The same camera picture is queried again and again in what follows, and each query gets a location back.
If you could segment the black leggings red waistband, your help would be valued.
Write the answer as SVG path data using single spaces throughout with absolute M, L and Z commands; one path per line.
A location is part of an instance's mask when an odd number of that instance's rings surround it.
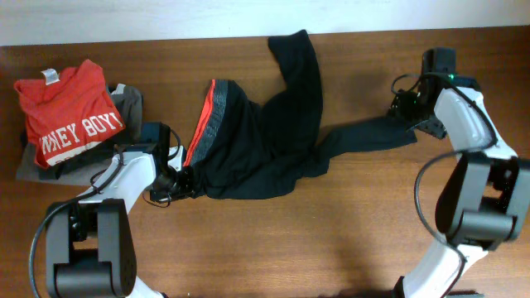
M 319 142 L 324 99 L 308 33 L 272 36 L 267 44 L 286 88 L 259 105 L 235 81 L 212 80 L 185 160 L 193 197 L 270 199 L 291 193 L 301 178 L 324 175 L 336 156 L 417 142 L 407 124 L 390 117 L 338 127 Z

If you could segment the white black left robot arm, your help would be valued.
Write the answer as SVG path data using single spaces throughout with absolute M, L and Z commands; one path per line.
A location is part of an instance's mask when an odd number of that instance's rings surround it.
M 47 211 L 46 290 L 51 297 L 160 297 L 137 275 L 128 214 L 145 190 L 166 207 L 189 196 L 186 150 L 158 142 L 120 150 L 82 194 Z

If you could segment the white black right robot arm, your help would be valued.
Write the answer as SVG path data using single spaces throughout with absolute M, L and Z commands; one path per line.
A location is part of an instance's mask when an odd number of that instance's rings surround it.
M 453 149 L 417 174 L 415 208 L 434 241 L 416 267 L 398 279 L 392 295 L 450 297 L 477 261 L 521 233 L 529 211 L 529 162 L 500 136 L 474 79 L 425 73 L 414 87 L 419 93 L 407 106 L 435 117 Z M 429 167 L 449 157 L 456 157 L 457 164 L 436 203 L 436 224 L 430 226 L 422 212 L 420 184 Z

